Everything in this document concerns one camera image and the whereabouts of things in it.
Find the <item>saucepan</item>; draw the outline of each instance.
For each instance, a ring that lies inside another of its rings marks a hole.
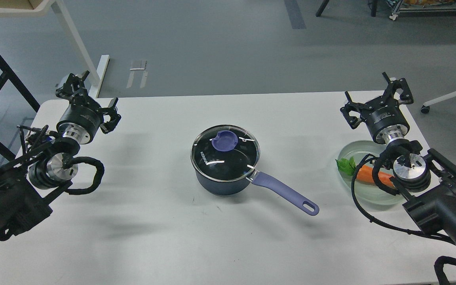
[[[218,125],[203,131],[194,141],[191,162],[199,183],[210,193],[233,195],[249,183],[268,188],[309,215],[317,215],[317,204],[276,178],[258,171],[257,139],[233,125]]]

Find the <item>green leaf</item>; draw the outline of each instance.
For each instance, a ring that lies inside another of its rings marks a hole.
[[[336,159],[335,162],[337,163],[337,169],[341,172],[346,173],[349,176],[353,176],[353,173],[355,172],[355,168],[351,166],[352,159],[353,159],[353,157],[351,157],[350,160],[345,159],[345,158],[342,158],[340,160]]]
[[[351,166],[351,168],[353,168],[353,171],[355,171],[356,163],[355,163],[354,157],[350,157],[350,166]]]

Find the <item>caster wheel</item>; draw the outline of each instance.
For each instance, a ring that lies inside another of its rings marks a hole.
[[[428,114],[430,112],[430,106],[422,106],[422,113],[423,114]]]

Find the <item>purple lid knob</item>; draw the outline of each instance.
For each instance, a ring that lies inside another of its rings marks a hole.
[[[212,146],[220,152],[229,152],[235,148],[239,138],[232,131],[219,131],[217,136],[212,139]]]

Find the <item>clear bowl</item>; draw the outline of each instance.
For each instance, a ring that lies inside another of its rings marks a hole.
[[[370,153],[378,157],[384,150],[385,146],[383,144],[376,144],[373,141],[353,141],[342,148],[337,159],[349,159],[350,157],[354,157],[355,163],[358,165],[365,155]],[[389,170],[381,169],[381,171],[393,175]],[[338,172],[351,195],[351,176],[348,176],[341,171]],[[401,195],[390,195],[374,184],[360,182],[358,180],[355,181],[355,194],[359,200],[376,205],[394,205],[404,201],[404,198]]]

